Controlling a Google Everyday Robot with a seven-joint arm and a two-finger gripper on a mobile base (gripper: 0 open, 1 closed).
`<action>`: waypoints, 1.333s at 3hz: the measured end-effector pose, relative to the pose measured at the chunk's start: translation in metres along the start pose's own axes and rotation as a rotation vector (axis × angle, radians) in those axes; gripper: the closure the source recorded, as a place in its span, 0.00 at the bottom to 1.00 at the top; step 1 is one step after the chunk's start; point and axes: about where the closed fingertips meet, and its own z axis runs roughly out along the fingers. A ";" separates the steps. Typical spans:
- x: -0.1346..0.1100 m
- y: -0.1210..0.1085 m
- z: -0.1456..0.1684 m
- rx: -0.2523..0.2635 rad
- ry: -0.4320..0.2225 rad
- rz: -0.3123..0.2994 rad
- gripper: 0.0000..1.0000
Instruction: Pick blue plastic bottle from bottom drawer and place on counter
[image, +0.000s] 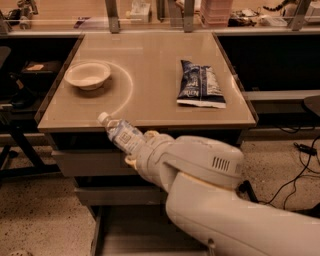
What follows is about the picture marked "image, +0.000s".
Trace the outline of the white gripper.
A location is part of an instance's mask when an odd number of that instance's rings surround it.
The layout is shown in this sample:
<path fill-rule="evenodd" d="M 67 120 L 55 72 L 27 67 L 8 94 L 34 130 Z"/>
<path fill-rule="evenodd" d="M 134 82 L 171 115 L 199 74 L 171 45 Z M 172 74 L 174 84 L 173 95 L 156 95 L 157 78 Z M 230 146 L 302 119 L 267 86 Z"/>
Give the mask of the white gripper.
<path fill-rule="evenodd" d="M 137 158 L 125 157 L 125 163 L 136 169 L 140 176 L 155 185 L 171 185 L 175 178 L 175 171 L 164 164 L 162 155 L 174 139 L 156 130 L 144 133 L 146 143 L 140 148 Z"/>

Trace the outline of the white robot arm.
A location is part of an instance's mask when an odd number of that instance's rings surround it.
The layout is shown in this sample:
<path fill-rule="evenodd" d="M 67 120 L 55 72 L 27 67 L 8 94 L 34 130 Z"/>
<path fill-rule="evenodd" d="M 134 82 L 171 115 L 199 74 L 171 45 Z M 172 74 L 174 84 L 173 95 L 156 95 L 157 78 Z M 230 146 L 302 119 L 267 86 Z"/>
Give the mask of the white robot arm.
<path fill-rule="evenodd" d="M 168 193 L 166 212 L 213 256 L 320 256 L 316 218 L 238 197 L 242 152 L 203 137 L 135 135 L 128 161 Z"/>

